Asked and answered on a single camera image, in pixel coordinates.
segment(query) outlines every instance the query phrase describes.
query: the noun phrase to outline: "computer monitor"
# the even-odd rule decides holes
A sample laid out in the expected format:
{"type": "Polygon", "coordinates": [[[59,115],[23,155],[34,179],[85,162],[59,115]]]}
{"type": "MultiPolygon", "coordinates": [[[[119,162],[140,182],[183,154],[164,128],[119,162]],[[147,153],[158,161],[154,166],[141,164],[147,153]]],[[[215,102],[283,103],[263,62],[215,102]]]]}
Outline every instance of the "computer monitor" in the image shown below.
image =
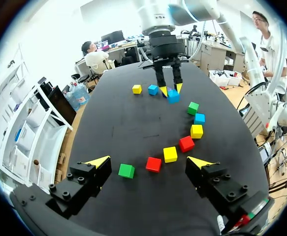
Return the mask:
{"type": "Polygon", "coordinates": [[[122,30],[115,31],[115,32],[102,36],[102,42],[108,41],[108,44],[117,43],[123,40],[124,40],[124,35],[123,35],[122,30]]]}

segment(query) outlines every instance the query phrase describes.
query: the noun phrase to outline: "storage bin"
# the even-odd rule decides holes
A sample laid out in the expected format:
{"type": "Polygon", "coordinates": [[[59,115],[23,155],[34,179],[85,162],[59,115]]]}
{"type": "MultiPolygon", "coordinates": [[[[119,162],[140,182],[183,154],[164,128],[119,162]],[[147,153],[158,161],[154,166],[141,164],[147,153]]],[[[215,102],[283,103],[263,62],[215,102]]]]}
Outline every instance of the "storage bin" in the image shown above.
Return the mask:
{"type": "Polygon", "coordinates": [[[224,71],[225,74],[227,74],[229,76],[229,81],[228,81],[228,85],[232,85],[232,86],[238,86],[241,82],[242,79],[242,74],[237,72],[237,71],[229,71],[229,70],[225,70],[224,71]],[[236,77],[230,76],[230,74],[234,74],[237,73],[236,77]]]}
{"type": "Polygon", "coordinates": [[[48,185],[50,183],[51,183],[51,173],[40,165],[37,185],[39,187],[49,189],[48,185]]]}
{"type": "Polygon", "coordinates": [[[219,87],[226,87],[229,82],[229,78],[224,76],[219,77],[218,75],[214,75],[214,73],[215,70],[209,70],[209,77],[213,81],[213,83],[215,83],[219,87]]]}
{"type": "Polygon", "coordinates": [[[29,158],[24,155],[16,145],[12,148],[8,165],[14,174],[26,178],[29,168],[29,158]]]}
{"type": "Polygon", "coordinates": [[[20,104],[27,96],[27,94],[29,94],[30,90],[31,89],[25,83],[25,79],[21,79],[12,89],[11,97],[17,104],[20,104]]]}
{"type": "Polygon", "coordinates": [[[39,100],[33,104],[32,110],[26,118],[26,122],[33,128],[40,126],[46,115],[45,109],[39,100]]]}
{"type": "Polygon", "coordinates": [[[25,151],[29,151],[32,148],[33,140],[35,137],[34,131],[29,127],[26,121],[23,124],[15,137],[15,142],[18,147],[21,147],[25,151]]]}

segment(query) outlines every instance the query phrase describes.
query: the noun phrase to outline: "black tabletop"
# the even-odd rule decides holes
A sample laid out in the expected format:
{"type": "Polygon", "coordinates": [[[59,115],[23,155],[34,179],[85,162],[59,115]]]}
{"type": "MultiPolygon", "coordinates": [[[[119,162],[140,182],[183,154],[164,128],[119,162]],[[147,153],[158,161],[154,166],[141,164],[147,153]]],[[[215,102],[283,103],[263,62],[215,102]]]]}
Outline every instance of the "black tabletop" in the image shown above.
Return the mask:
{"type": "MultiPolygon", "coordinates": [[[[90,198],[71,218],[106,235],[219,235],[218,213],[199,197],[185,174],[186,157],[225,164],[249,194],[267,192],[268,183],[254,140],[228,98],[196,66],[181,67],[180,102],[169,104],[162,94],[150,96],[156,84],[153,69],[138,63],[105,72],[88,102],[70,155],[70,163],[111,156],[112,174],[97,198],[90,198]],[[132,86],[142,85],[134,95],[132,86]],[[193,150],[181,153],[179,139],[190,135],[190,102],[206,115],[204,135],[193,150]],[[163,148],[176,146],[178,160],[164,163],[163,148]],[[160,173],[145,169],[148,157],[162,159],[160,173]],[[121,163],[135,167],[133,179],[118,175],[121,163]]],[[[173,87],[171,69],[164,69],[173,87]]]]}

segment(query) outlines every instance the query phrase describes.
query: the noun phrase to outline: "person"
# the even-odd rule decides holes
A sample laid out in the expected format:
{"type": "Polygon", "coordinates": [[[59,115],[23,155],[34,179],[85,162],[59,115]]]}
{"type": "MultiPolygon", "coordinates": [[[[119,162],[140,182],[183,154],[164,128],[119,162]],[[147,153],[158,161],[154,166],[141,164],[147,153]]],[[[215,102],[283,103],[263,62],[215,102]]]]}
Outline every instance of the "person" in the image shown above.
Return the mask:
{"type": "Polygon", "coordinates": [[[82,45],[87,66],[92,67],[92,71],[102,74],[104,70],[111,69],[111,61],[108,60],[109,54],[103,51],[98,51],[96,45],[91,41],[87,41],[82,45]]]}
{"type": "MultiPolygon", "coordinates": [[[[260,61],[261,66],[265,66],[266,70],[263,71],[267,80],[271,80],[274,76],[276,63],[278,59],[279,44],[275,37],[269,31],[269,22],[267,18],[260,12],[253,12],[253,22],[262,36],[260,39],[260,61]]],[[[279,94],[280,99],[286,93],[287,89],[287,62],[284,60],[284,66],[281,73],[280,81],[277,85],[276,92],[279,94]]]]}

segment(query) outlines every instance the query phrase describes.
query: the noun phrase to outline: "wooden block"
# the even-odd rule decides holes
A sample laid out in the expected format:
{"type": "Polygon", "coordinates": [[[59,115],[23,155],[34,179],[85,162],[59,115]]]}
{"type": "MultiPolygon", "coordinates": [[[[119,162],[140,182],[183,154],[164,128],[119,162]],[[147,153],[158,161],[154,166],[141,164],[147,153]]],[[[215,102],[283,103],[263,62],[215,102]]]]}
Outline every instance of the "wooden block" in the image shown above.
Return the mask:
{"type": "Polygon", "coordinates": [[[169,91],[167,94],[168,94],[167,100],[170,104],[179,102],[179,93],[175,89],[169,91]]]}
{"type": "Polygon", "coordinates": [[[155,95],[157,95],[158,91],[159,91],[159,87],[156,85],[150,85],[148,87],[149,95],[155,96],[155,95]]]}
{"type": "Polygon", "coordinates": [[[55,181],[60,182],[62,180],[62,175],[63,175],[63,172],[57,169],[56,174],[55,174],[55,181]]]}
{"type": "Polygon", "coordinates": [[[201,139],[203,135],[203,129],[201,124],[193,124],[191,126],[191,138],[192,139],[201,139]]]}
{"type": "Polygon", "coordinates": [[[177,152],[175,147],[163,148],[163,153],[165,163],[177,161],[177,152]]]}
{"type": "Polygon", "coordinates": [[[148,171],[159,173],[161,169],[162,160],[158,158],[149,157],[146,165],[148,171]]]}
{"type": "Polygon", "coordinates": [[[199,108],[199,104],[191,102],[188,106],[187,113],[190,115],[196,115],[199,108]]]}
{"type": "Polygon", "coordinates": [[[181,148],[182,152],[190,151],[194,147],[194,142],[191,136],[184,137],[179,140],[179,147],[181,148]]]}
{"type": "Polygon", "coordinates": [[[134,167],[132,165],[120,164],[118,175],[125,178],[133,178],[134,167]]]}
{"type": "Polygon", "coordinates": [[[132,92],[133,92],[133,94],[140,94],[142,92],[141,85],[134,85],[132,87],[132,92]]]}
{"type": "Polygon", "coordinates": [[[65,159],[65,153],[60,153],[58,158],[58,164],[63,164],[64,159],[65,159]]]}
{"type": "Polygon", "coordinates": [[[204,125],[205,122],[206,122],[206,116],[204,114],[197,113],[195,115],[193,124],[204,125]]]}

